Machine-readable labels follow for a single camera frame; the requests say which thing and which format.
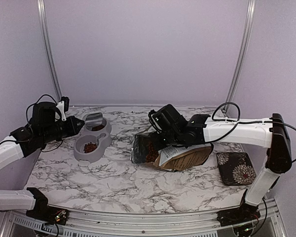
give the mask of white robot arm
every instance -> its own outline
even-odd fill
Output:
[[[77,135],[83,127],[84,121],[74,116],[66,117],[68,97],[62,97],[59,103],[39,103],[39,100],[32,104],[33,116],[28,124],[11,132],[10,136],[0,142],[0,170],[14,161],[26,158],[37,149],[44,149],[48,142]],[[47,204],[48,199],[36,188],[20,191],[0,190],[0,211],[24,209],[28,210],[28,216],[50,223],[62,213],[62,218],[57,220],[60,221],[59,224],[64,224],[66,211]]]
[[[256,179],[245,191],[240,206],[218,212],[217,220],[221,226],[250,221],[259,216],[258,205],[265,194],[275,185],[281,174],[292,167],[291,144],[286,126],[280,114],[271,118],[214,119],[209,115],[193,115],[187,121],[172,106],[166,105],[159,111],[149,113],[149,121],[157,131],[156,143],[165,146],[192,146],[220,142],[243,143],[261,146],[267,149],[266,159]]]
[[[76,128],[73,128],[74,132],[66,133],[66,136],[77,134],[84,122],[76,120],[76,118],[73,120],[71,117],[67,118],[67,121],[57,120],[61,124],[72,121],[74,121],[73,124],[76,124]],[[285,127],[281,125],[283,119],[278,114],[273,114],[272,118],[224,118],[220,120],[210,118],[209,115],[194,115],[189,121],[186,121],[172,105],[167,105],[158,112],[151,111],[149,121],[160,135],[160,140],[166,141],[165,146],[190,146],[220,141],[268,148],[264,166],[251,187],[244,193],[239,208],[218,212],[218,220],[222,226],[251,220],[252,213],[256,213],[264,195],[274,185],[278,177],[292,166],[290,139]],[[19,128],[5,140],[20,140],[23,137],[20,134],[24,133],[24,129],[29,130],[28,127]],[[49,131],[52,130],[58,131],[56,127],[49,129]],[[38,148],[44,147],[47,141],[57,140],[57,136],[51,136],[51,133],[48,133],[48,138],[43,139],[44,142],[41,142],[40,136],[42,134],[30,139],[31,135],[23,137],[23,140],[30,140],[33,147],[28,147],[27,142],[0,143],[0,169],[15,160],[26,157],[29,154],[28,151],[34,152]],[[47,198],[35,188],[22,191],[0,191],[0,210],[25,209],[29,210],[27,212],[29,216],[46,221],[48,221],[47,216],[51,211],[43,214],[41,212],[47,207],[47,202]]]

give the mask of coaster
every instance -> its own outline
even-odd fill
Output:
[[[241,186],[253,183],[256,173],[247,153],[220,152],[216,156],[218,169],[225,185]]]

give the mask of kibble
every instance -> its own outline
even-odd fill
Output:
[[[92,128],[92,131],[99,131],[99,130],[103,129],[104,127],[105,127],[105,126],[104,126],[103,124],[100,124],[100,125],[98,125],[98,126],[93,127],[93,128]]]
[[[98,147],[97,144],[90,142],[84,145],[83,150],[84,150],[84,153],[90,153],[90,152],[93,152],[95,149],[97,149],[97,147]]]
[[[159,152],[155,150],[152,142],[148,143],[148,155],[146,156],[146,162],[154,162],[159,156]]]

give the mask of back wall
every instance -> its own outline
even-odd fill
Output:
[[[253,31],[234,101],[243,118],[280,113],[296,127],[296,0],[259,0]],[[296,158],[296,132],[289,129]],[[265,150],[246,146],[258,170]],[[279,206],[288,237],[296,237],[296,162],[271,193]]]
[[[32,0],[0,0],[0,141],[26,124],[25,110],[42,94],[54,96],[37,13]],[[0,171],[0,189],[22,189],[35,157]],[[4,213],[0,213],[0,226]]]
[[[247,0],[46,1],[60,86],[78,105],[224,102]]]

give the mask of white marble surface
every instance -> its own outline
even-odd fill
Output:
[[[225,186],[220,178],[216,152],[236,151],[237,144],[216,143],[204,165],[183,172],[168,172],[130,161],[133,134],[149,126],[152,107],[77,107],[70,115],[102,112],[111,121],[112,145],[95,163],[77,161],[73,155],[78,136],[64,140],[55,151],[41,153],[27,187],[39,188],[50,204],[120,213],[174,213],[238,205],[245,186]],[[206,108],[177,107],[185,118],[210,114]],[[51,149],[56,143],[48,146]]]

